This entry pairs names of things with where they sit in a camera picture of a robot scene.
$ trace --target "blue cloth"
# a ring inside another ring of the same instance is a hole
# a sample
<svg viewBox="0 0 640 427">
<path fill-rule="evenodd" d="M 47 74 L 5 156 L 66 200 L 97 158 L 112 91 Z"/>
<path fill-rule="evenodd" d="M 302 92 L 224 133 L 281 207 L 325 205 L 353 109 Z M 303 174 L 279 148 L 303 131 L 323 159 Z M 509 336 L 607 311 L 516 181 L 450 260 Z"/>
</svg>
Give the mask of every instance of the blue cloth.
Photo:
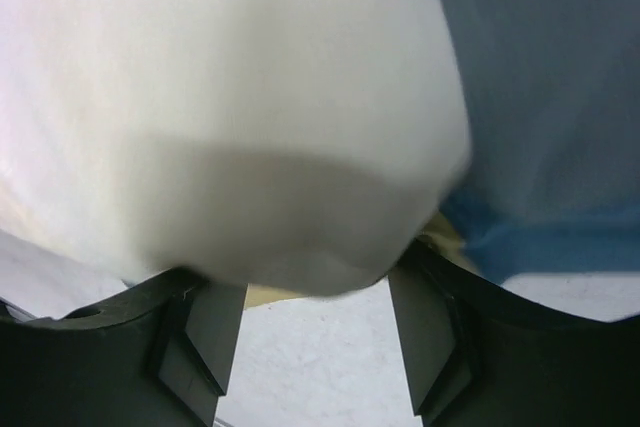
<svg viewBox="0 0 640 427">
<path fill-rule="evenodd" d="M 474 160 L 443 213 L 494 281 L 640 271 L 639 0 L 442 0 Z"/>
</svg>

